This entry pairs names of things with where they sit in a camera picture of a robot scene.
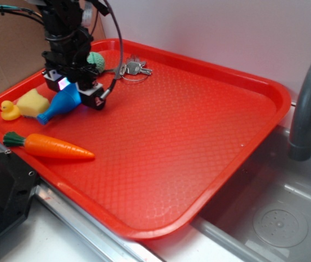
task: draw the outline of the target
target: sink drain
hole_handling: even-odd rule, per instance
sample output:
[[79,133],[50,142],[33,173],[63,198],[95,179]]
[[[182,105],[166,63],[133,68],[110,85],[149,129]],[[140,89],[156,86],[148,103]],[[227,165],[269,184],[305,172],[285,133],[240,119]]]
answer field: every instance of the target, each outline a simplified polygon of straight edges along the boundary
[[305,217],[284,204],[271,204],[254,216],[254,229],[260,239],[275,247],[292,247],[307,236]]

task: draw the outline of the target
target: yellow rubber duck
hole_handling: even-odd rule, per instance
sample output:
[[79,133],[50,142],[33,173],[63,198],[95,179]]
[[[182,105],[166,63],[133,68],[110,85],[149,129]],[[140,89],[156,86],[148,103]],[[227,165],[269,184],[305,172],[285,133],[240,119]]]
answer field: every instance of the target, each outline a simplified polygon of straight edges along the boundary
[[8,100],[1,103],[1,110],[1,117],[4,120],[15,120],[21,116],[18,106]]

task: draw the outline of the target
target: orange carrot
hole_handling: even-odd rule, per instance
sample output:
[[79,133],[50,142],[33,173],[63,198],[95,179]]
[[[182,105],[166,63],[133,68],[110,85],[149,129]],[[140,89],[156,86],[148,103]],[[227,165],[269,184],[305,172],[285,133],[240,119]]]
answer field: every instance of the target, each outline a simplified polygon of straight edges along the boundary
[[30,134],[27,138],[15,132],[8,132],[3,137],[5,146],[23,146],[28,154],[53,158],[94,158],[95,154],[79,146],[41,134]]

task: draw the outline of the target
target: red plastic tray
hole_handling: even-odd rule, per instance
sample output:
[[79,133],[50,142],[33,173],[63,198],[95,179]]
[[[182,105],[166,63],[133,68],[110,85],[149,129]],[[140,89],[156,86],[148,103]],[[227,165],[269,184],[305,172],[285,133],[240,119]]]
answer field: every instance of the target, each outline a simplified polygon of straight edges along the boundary
[[[122,79],[102,111],[78,106],[43,126],[4,121],[8,131],[41,133],[96,154],[61,160],[13,148],[39,174],[116,233],[132,239],[169,234],[188,223],[272,131],[290,107],[273,81],[124,41],[125,59],[146,60],[145,81]],[[119,42],[95,42],[106,68],[116,67]],[[109,86],[111,74],[98,81]],[[0,94],[15,101],[32,88],[51,99],[41,72]]]

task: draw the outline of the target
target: white wall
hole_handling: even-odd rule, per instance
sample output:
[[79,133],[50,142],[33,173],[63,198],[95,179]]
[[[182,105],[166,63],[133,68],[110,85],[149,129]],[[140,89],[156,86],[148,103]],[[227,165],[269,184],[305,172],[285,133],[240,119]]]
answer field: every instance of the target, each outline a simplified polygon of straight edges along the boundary
[[[311,64],[311,0],[109,0],[124,39],[263,76],[295,101]],[[108,15],[107,38],[116,37]]]

